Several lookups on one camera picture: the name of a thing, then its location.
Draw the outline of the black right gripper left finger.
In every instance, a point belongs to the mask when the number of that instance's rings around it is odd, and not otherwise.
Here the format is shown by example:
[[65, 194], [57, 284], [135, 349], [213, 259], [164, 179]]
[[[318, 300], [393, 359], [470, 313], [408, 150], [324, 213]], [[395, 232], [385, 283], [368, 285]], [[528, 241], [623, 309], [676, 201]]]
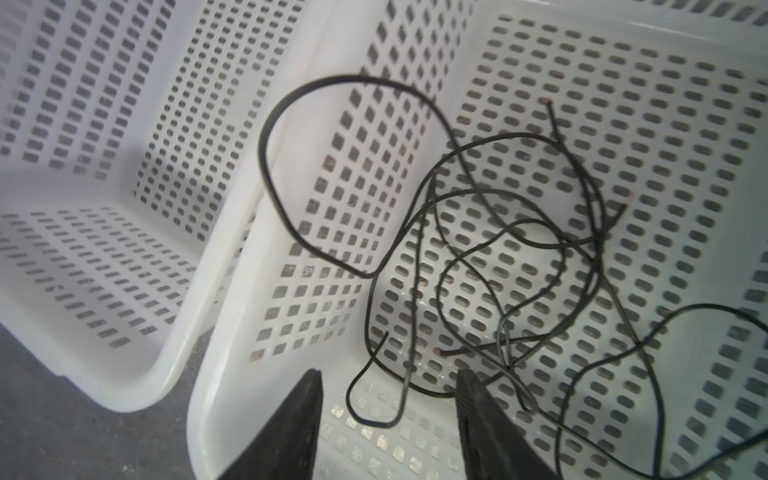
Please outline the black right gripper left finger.
[[309, 369], [223, 479], [313, 477], [323, 406], [322, 375]]

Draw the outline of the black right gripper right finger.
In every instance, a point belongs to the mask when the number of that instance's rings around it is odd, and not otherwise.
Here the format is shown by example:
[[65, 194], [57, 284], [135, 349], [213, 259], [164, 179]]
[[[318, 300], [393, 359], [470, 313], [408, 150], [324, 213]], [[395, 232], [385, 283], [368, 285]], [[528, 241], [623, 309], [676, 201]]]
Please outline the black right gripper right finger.
[[555, 479], [477, 375], [458, 372], [455, 401], [466, 477]]

